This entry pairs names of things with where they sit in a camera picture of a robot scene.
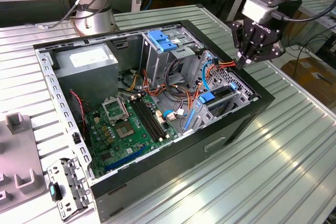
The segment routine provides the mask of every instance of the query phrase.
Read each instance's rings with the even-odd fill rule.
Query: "blue pcie slot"
[[[146,149],[146,147],[147,146],[144,146],[140,150],[138,150],[138,151],[136,151],[136,152],[128,155],[127,157],[124,157],[124,158],[120,159],[117,162],[114,162],[114,163],[112,163],[112,164],[110,164],[108,166],[105,166],[105,172],[107,172],[108,170],[112,170],[114,168],[117,168],[118,166],[121,166],[121,165],[127,163],[128,161],[130,161],[130,160],[132,160],[132,159],[134,159],[136,157],[141,156],[142,152]]]
[[[193,118],[194,114],[195,114],[195,110],[192,110],[192,112],[191,112],[191,114],[190,114],[190,116],[189,116],[189,118],[188,118],[188,121],[186,122],[186,124],[185,124],[185,126],[184,126],[184,130],[185,130],[185,131],[187,130],[187,128],[188,128],[188,126],[189,126],[189,124],[190,124],[190,122],[191,122],[191,119]]]

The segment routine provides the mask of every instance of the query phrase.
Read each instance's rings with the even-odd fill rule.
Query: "blue clip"
[[[177,45],[172,43],[168,39],[168,36],[165,35],[163,32],[161,32],[160,30],[149,31],[148,36],[151,38],[154,44],[157,45],[157,47],[161,50],[161,52],[167,52],[177,48]]]
[[[204,94],[201,94],[198,99],[200,100],[201,103],[204,104],[206,102],[214,100],[215,96],[211,92],[206,92]]]
[[[234,82],[231,82],[230,85],[231,85],[231,88],[233,90],[237,90],[238,89],[238,86]]]

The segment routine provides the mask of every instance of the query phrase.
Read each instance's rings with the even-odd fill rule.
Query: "label sticker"
[[[177,43],[180,43],[180,40],[179,39],[173,39],[173,40],[171,40],[171,42],[174,43],[174,44],[177,44]]]
[[[102,48],[79,52],[70,56],[70,60],[75,68],[109,59],[109,56]]]
[[[311,68],[311,64],[309,64],[309,62],[307,61],[303,61],[303,62],[300,62],[301,65],[303,65],[305,68]]]
[[[178,114],[178,115],[183,115],[183,112],[184,112],[183,109],[178,109],[178,110],[177,110],[177,114]]]

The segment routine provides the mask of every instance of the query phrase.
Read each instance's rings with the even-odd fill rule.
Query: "aluminum extrusion table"
[[[189,19],[234,56],[230,30],[196,6],[116,15],[121,29]],[[31,116],[42,164],[72,157],[32,45],[74,38],[53,30],[0,29],[0,116]],[[336,206],[336,116],[269,62],[246,69],[275,101],[242,136],[108,221],[111,223],[322,223]],[[58,223],[49,192],[0,214],[11,223]],[[70,223],[98,223],[91,206]]]

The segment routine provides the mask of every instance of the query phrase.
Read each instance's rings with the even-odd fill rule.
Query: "metal bracket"
[[[57,201],[57,208],[62,221],[68,221],[93,202],[91,190],[77,158],[60,159],[53,163],[47,172],[51,181],[49,184],[51,197],[61,199]]]

